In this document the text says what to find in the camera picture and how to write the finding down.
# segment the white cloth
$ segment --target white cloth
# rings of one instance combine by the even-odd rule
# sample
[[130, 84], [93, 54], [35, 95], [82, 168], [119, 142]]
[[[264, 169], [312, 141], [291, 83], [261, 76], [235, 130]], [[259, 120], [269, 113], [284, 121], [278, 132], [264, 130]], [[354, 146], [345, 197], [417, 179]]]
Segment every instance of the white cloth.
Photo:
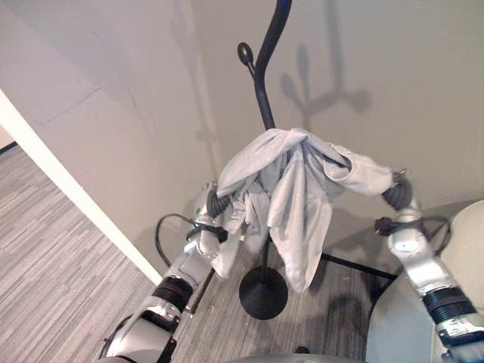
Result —
[[222, 217], [229, 239], [213, 268], [226, 278], [240, 235], [256, 253], [270, 233], [290, 286], [301, 292], [318, 267], [334, 198], [345, 188], [371, 196], [391, 185], [392, 170], [369, 157], [328, 144], [304, 129], [270, 129], [220, 175], [218, 196], [231, 196]]

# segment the black cable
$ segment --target black cable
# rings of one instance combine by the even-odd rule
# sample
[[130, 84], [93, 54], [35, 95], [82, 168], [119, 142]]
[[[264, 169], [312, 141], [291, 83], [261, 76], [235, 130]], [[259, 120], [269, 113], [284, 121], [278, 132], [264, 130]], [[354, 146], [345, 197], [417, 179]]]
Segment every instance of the black cable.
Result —
[[132, 315], [130, 316], [127, 316], [126, 318], [124, 318], [116, 327], [116, 329], [114, 329], [113, 333], [109, 336], [109, 338], [104, 338], [104, 345], [103, 345], [103, 349], [101, 350], [101, 353], [99, 353], [99, 358], [98, 359], [102, 359], [104, 357], [106, 357], [106, 353], [107, 353], [107, 350], [109, 349], [109, 345], [111, 344], [111, 342], [113, 341], [113, 338], [114, 338], [114, 334], [117, 333], [117, 331], [119, 329], [121, 329], [124, 324], [126, 324], [126, 322], [128, 321], [129, 318], [131, 318]]
[[195, 224], [193, 219], [189, 219], [189, 218], [182, 216], [181, 214], [178, 214], [178, 213], [167, 214], [167, 215], [161, 217], [161, 219], [158, 221], [157, 227], [156, 227], [155, 232], [154, 232], [154, 245], [157, 248], [157, 251], [160, 254], [160, 257], [162, 258], [162, 260], [166, 263], [166, 265], [168, 267], [170, 267], [172, 265], [172, 263], [169, 261], [168, 257], [163, 252], [163, 248], [161, 247], [161, 243], [160, 243], [161, 225], [163, 224], [163, 221], [165, 219], [167, 219], [168, 217], [179, 217], [182, 221], [190, 223], [191, 225], [196, 225], [196, 224]]
[[439, 231], [442, 230], [442, 228], [447, 226], [447, 230], [445, 231], [444, 237], [442, 238], [442, 242], [440, 242], [439, 248], [435, 250], [435, 254], [437, 256], [440, 256], [443, 250], [445, 250], [445, 248], [448, 246], [448, 242], [450, 241], [452, 236], [451, 221], [448, 218], [441, 216], [431, 216], [424, 218], [428, 221], [442, 222], [442, 224], [430, 234], [429, 240], [432, 240], [439, 233]]

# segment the white wall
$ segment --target white wall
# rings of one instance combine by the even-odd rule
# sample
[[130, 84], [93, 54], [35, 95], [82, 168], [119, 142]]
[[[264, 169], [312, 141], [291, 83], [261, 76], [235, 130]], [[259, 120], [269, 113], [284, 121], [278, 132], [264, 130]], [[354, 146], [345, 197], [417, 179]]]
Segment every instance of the white wall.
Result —
[[[244, 41], [257, 54], [275, 2], [191, 4], [226, 162], [263, 130], [236, 47]], [[481, 1], [293, 2], [266, 76], [276, 126], [406, 167], [424, 209], [455, 211], [484, 197], [482, 44]], [[326, 251], [392, 271], [383, 241], [361, 232], [391, 213], [346, 194]]]
[[14, 139], [0, 126], [0, 149], [14, 142]]
[[[0, 88], [148, 258], [220, 170], [187, 2], [0, 4]], [[182, 250], [178, 221], [163, 241]]]
[[108, 237], [121, 252], [154, 284], [161, 281], [160, 273], [146, 260], [109, 216], [93, 201], [77, 180], [48, 149], [29, 123], [0, 89], [0, 124], [8, 130], [39, 168], [63, 191], [73, 203]]

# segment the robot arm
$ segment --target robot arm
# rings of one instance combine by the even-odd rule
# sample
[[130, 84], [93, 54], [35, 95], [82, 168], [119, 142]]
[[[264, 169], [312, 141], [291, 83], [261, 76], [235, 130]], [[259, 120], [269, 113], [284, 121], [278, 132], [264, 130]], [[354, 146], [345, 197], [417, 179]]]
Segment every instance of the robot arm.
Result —
[[[196, 218], [200, 224], [188, 234], [191, 247], [173, 262], [152, 296], [119, 326], [99, 362], [170, 362], [176, 347], [172, 335], [192, 293], [209, 273], [209, 261], [218, 251], [220, 238], [214, 215], [226, 204], [210, 202], [215, 200], [213, 195], [214, 185], [207, 185]], [[388, 247], [403, 264], [409, 281], [436, 323], [436, 332], [448, 349], [442, 359], [454, 363], [483, 362], [484, 317], [477, 313], [451, 272], [430, 248], [419, 228], [422, 216], [415, 201], [396, 198], [390, 204], [397, 209], [397, 216], [390, 221], [393, 227], [386, 230]]]
[[429, 245], [415, 200], [396, 208], [388, 247], [403, 264], [408, 280], [436, 324], [436, 333], [448, 352], [443, 361], [484, 361], [484, 316], [477, 313], [452, 273]]
[[180, 255], [136, 312], [113, 335], [99, 362], [168, 363], [176, 347], [172, 338], [182, 313], [211, 265], [193, 246]]
[[206, 185], [196, 200], [196, 227], [189, 244], [169, 267], [163, 279], [133, 315], [123, 322], [101, 353], [102, 363], [168, 363], [176, 347], [173, 334], [188, 300], [209, 274], [210, 260], [218, 253], [226, 232], [216, 226], [216, 216], [228, 200], [216, 198], [216, 186]]

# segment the coat rack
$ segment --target coat rack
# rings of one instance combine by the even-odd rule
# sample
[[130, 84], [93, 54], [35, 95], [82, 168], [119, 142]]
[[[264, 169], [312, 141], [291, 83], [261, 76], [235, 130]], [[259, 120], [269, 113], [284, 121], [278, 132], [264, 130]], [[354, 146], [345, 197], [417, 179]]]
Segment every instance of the coat rack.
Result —
[[[253, 78], [257, 103], [266, 130], [275, 129], [275, 124], [265, 91], [265, 70], [286, 25], [291, 3], [292, 0], [278, 0], [255, 66], [250, 46], [242, 42], [237, 47], [240, 61], [249, 69]], [[262, 266], [247, 272], [239, 286], [240, 303], [244, 310], [259, 320], [278, 316], [287, 302], [286, 281], [278, 271], [267, 266], [270, 242], [271, 237], [268, 236], [264, 244]]]

